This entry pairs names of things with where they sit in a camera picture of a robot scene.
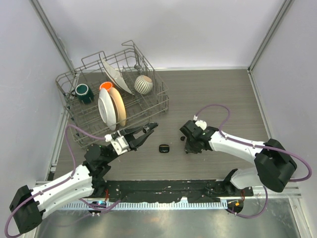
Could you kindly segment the dusty black oval case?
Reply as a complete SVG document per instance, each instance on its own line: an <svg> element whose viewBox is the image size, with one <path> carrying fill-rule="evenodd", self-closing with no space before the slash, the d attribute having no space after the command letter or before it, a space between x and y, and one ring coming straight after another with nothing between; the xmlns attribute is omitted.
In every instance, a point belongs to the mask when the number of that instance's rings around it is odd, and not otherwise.
<svg viewBox="0 0 317 238"><path fill-rule="evenodd" d="M146 125L143 126L142 132L143 133L148 133L151 130L154 130L156 127L158 127L158 123L157 122L150 122L147 123Z"/></svg>

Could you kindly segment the glossy black charging case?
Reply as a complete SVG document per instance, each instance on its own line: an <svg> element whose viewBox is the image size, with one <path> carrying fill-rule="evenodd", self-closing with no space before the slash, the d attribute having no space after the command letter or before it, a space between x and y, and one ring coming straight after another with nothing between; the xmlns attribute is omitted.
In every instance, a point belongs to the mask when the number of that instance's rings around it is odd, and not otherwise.
<svg viewBox="0 0 317 238"><path fill-rule="evenodd" d="M167 144L161 144L158 150L160 153L168 153L170 151L170 146Z"/></svg>

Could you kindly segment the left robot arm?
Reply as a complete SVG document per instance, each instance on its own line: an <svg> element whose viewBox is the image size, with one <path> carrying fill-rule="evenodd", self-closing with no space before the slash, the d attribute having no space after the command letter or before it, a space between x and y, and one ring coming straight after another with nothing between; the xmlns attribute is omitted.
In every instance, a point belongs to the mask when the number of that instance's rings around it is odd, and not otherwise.
<svg viewBox="0 0 317 238"><path fill-rule="evenodd" d="M154 132L158 123L126 128L106 134L103 137L84 135L108 143L107 146L93 144L85 155L85 161L74 165L69 173L44 185L29 188L20 187L9 209L11 214L6 221L4 234L8 238L8 226L15 221L19 233L17 237L36 228L46 217L58 208L76 199L93 196L102 197L106 190L104 175L110 170L109 163L119 156L136 151Z"/></svg>

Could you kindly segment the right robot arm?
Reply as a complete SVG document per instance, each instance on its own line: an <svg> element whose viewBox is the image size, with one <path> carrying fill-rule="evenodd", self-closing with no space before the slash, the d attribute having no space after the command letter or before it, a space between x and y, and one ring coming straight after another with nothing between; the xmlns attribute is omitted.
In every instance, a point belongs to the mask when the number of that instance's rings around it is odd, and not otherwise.
<svg viewBox="0 0 317 238"><path fill-rule="evenodd" d="M180 131L186 138L185 152L198 154L203 150L223 152L243 159L253 167L233 169L224 179L224 191L234 196L242 189L264 186L282 192L297 169L297 164L277 140L250 141L208 126L202 120L189 120Z"/></svg>

